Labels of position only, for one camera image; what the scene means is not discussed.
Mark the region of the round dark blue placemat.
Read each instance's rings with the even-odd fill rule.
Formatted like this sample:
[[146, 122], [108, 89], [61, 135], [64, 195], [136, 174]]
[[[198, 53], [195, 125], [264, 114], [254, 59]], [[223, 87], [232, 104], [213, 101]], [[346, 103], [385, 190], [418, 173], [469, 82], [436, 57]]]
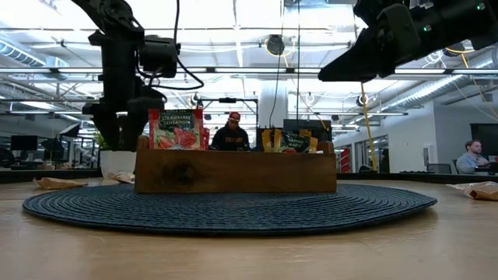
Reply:
[[168, 236], [300, 236], [371, 227], [437, 203], [398, 188], [342, 184], [335, 193], [137, 194], [131, 184], [27, 198], [23, 211], [70, 226]]

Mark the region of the green plant in white pot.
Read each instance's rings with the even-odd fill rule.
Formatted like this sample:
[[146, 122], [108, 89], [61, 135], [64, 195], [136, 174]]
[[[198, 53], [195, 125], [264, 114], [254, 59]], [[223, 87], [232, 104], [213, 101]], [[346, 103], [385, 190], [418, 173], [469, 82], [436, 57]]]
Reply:
[[94, 138], [99, 146], [99, 163], [104, 177], [110, 179], [119, 173], [134, 173], [136, 152], [112, 150], [99, 132]]

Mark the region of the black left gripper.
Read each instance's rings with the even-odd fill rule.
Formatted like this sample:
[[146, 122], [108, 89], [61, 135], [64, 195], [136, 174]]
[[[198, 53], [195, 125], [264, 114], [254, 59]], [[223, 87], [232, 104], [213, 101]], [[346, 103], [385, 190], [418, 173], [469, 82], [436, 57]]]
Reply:
[[[98, 130], [97, 140], [104, 150], [118, 150], [120, 146], [120, 128], [115, 115], [97, 115], [100, 113], [117, 114], [118, 112], [141, 112], [151, 109], [163, 109], [161, 98], [138, 97], [131, 100], [110, 102], [100, 99], [99, 102], [86, 103], [83, 106], [85, 115], [94, 115], [93, 122]], [[135, 151], [139, 137], [149, 122], [148, 114], [128, 114], [123, 121], [123, 150]]]

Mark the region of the wooden three-compartment tray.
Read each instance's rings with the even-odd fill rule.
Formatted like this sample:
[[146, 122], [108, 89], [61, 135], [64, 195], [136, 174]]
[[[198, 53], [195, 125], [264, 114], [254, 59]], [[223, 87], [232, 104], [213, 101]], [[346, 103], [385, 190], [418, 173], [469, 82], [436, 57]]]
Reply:
[[334, 193], [335, 155], [152, 149], [140, 136], [137, 193]]

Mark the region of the black box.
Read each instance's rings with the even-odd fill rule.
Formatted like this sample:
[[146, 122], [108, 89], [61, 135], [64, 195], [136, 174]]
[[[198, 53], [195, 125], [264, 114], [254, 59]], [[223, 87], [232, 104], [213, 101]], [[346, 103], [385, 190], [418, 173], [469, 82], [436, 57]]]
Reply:
[[256, 144], [257, 144], [257, 150], [260, 151], [260, 152], [264, 152], [263, 148], [262, 148], [262, 143], [261, 143], [261, 133], [265, 130], [265, 129], [271, 129], [272, 130], [272, 135], [273, 135], [273, 140], [274, 140], [274, 130], [275, 128], [258, 128], [257, 129], [257, 136], [256, 136]]

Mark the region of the red cabinet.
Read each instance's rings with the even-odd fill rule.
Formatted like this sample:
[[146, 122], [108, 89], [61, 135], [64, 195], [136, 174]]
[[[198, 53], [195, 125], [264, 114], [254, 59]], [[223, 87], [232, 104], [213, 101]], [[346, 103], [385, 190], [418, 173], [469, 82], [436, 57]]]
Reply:
[[341, 173], [351, 172], [351, 155], [350, 149], [342, 149], [339, 153], [339, 171]]

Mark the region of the black softbox lamp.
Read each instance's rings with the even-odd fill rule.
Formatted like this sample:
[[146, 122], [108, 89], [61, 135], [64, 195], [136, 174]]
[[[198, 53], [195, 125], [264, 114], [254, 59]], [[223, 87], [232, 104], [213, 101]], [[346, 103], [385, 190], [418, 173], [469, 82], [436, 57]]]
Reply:
[[80, 123], [69, 125], [67, 128], [63, 129], [58, 133], [59, 136], [75, 138], [79, 134]]

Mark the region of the silver ventilation duct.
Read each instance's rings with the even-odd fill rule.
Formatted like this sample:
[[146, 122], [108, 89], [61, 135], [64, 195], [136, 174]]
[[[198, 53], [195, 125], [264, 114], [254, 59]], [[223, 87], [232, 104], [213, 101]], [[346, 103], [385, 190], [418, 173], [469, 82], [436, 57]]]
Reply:
[[394, 110], [398, 107], [413, 107], [455, 91], [457, 88], [461, 89], [469, 86], [472, 83], [473, 81], [468, 75], [450, 75], [443, 79], [423, 82], [384, 103], [381, 111]]

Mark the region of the grey office chair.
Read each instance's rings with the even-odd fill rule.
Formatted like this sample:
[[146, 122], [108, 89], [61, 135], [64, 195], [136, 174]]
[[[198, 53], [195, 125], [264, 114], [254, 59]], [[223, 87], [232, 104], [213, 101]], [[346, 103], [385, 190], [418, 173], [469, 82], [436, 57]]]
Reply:
[[426, 171], [435, 174], [452, 174], [451, 165], [447, 163], [428, 163]]

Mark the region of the person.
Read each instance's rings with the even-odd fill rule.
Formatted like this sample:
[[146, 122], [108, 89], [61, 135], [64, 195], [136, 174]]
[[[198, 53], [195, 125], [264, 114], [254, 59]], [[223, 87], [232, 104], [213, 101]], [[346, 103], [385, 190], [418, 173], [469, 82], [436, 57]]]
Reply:
[[219, 151], [246, 152], [250, 150], [247, 132], [240, 127], [240, 114], [231, 112], [224, 127], [213, 136], [211, 149]]
[[483, 157], [479, 140], [465, 143], [465, 152], [457, 159], [456, 168], [460, 174], [476, 174], [478, 168], [487, 168], [490, 162]]

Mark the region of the beige tea packet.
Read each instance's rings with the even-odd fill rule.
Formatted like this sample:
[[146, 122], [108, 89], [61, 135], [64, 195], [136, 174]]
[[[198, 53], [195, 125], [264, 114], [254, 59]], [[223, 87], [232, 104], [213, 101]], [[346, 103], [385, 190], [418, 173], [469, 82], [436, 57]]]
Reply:
[[79, 183], [74, 180], [64, 180], [51, 177], [43, 177], [40, 179], [34, 178], [33, 182], [38, 188], [46, 191], [65, 190], [86, 186], [85, 183]]
[[124, 171], [118, 173], [108, 173], [105, 177], [123, 184], [133, 184], [135, 182], [135, 175]]
[[464, 195], [474, 200], [498, 201], [497, 182], [484, 181], [467, 184], [448, 184], [447, 186], [462, 191]]

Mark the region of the black overhead rig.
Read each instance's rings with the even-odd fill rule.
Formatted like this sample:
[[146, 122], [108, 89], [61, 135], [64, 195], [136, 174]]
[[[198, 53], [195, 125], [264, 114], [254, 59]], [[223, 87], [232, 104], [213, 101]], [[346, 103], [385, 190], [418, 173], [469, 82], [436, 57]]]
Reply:
[[204, 127], [209, 129], [209, 139], [225, 126], [229, 115], [238, 112], [241, 116], [240, 126], [249, 134], [250, 138], [255, 136], [259, 127], [259, 102], [254, 98], [198, 98], [193, 101], [194, 108], [202, 110]]

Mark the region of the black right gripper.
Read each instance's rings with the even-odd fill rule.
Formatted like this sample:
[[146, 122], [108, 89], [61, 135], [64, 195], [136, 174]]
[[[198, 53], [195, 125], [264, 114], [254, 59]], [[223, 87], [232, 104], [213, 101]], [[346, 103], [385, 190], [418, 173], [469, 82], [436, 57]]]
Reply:
[[382, 9], [375, 29], [363, 29], [351, 48], [319, 71], [322, 82], [368, 82], [377, 76], [392, 74], [409, 61], [421, 44], [409, 9], [393, 3]]

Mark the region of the black monitor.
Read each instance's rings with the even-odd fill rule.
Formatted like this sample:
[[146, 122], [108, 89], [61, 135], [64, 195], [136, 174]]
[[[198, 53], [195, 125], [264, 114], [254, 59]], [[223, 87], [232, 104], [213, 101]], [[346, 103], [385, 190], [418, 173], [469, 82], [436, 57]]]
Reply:
[[36, 135], [12, 135], [10, 149], [12, 151], [36, 151], [38, 137]]
[[316, 138], [318, 140], [316, 153], [332, 154], [333, 152], [330, 121], [285, 119], [283, 129]]

